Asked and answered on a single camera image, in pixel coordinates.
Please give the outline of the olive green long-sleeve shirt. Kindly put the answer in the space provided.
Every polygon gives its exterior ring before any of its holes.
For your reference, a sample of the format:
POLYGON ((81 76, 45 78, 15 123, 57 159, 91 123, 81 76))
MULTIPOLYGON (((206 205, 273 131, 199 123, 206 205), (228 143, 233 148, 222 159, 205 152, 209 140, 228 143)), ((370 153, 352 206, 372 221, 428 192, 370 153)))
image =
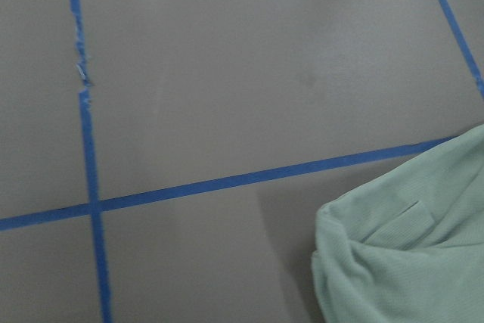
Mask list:
POLYGON ((481 322, 483 128, 326 203, 312 276, 327 322, 481 322))

